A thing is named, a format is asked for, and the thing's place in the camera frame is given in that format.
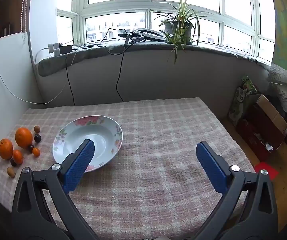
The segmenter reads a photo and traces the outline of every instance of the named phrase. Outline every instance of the red square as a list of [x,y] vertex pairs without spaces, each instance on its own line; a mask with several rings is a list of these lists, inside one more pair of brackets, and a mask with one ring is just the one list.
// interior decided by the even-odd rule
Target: red square
[[254,167],[254,170],[256,173],[258,173],[260,170],[266,170],[271,180],[273,180],[279,173],[278,171],[276,171],[274,168],[272,168],[270,165],[266,164],[265,162],[261,162],[257,164]]

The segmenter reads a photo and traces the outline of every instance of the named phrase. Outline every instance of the bowl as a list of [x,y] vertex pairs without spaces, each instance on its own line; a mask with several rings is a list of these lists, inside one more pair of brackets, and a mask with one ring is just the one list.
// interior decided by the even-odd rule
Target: bowl
[[52,154],[57,163],[75,152],[85,139],[95,145],[95,154],[85,172],[94,171],[112,160],[121,148],[123,133],[113,119],[91,115],[70,122],[62,128],[54,140]]

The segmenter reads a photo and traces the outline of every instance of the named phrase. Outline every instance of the gray cloth on windowsill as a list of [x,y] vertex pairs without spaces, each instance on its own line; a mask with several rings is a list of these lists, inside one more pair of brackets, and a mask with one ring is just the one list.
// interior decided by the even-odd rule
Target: gray cloth on windowsill
[[[106,45],[108,50],[111,53],[118,54],[124,51],[124,40],[119,41],[105,41],[101,45]],[[257,62],[258,65],[264,67],[269,70],[269,66],[263,62],[257,60],[257,58],[252,57],[250,54],[243,52],[241,50],[231,49],[227,47],[220,47],[214,44],[200,42],[199,45],[196,45],[195,42],[193,45],[187,45],[185,50],[192,51],[204,51],[208,53],[214,53],[222,56],[234,56],[239,59],[247,59],[251,62]],[[85,45],[84,47],[80,47],[74,59],[74,64],[78,62],[82,62],[85,59],[104,57],[109,55],[107,49],[105,47],[86,47],[86,46],[94,46],[94,45]],[[164,42],[158,41],[141,41],[132,45],[127,52],[138,51],[138,50],[172,50],[174,47],[173,44],[166,44]],[[39,75],[42,77],[49,76],[54,74],[64,68],[66,66],[70,66],[71,62],[74,58],[75,51],[69,54],[63,54],[58,57],[50,57],[43,59],[39,62]]]

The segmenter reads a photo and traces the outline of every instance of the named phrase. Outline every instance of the bolt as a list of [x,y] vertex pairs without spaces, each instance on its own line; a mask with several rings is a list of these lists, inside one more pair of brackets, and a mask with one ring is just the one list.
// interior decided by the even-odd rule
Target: bolt
[[27,173],[27,172],[29,172],[29,167],[23,168],[22,173]]
[[60,168],[60,165],[58,163],[51,166],[51,169],[54,171],[59,170],[59,168]]
[[231,169],[232,169],[233,171],[240,171],[240,168],[239,168],[239,166],[237,166],[237,165],[232,165],[232,166],[231,166]]
[[268,175],[268,172],[266,170],[261,170],[261,174]]

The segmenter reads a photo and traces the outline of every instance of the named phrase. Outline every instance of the flower pot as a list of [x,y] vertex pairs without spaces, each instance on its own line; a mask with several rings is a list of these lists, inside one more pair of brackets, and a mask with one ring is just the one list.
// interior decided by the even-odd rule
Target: flower pot
[[[179,24],[178,21],[168,21],[165,23],[165,31],[169,34],[174,34],[173,30],[172,30],[172,26],[171,23],[173,23],[173,29],[174,31],[176,31],[177,29],[177,25]],[[192,25],[188,22],[185,22],[184,24],[184,28],[188,26],[187,30],[185,31],[184,35],[186,36],[186,44],[187,45],[192,45],[192,39],[191,39],[191,29],[192,29]]]

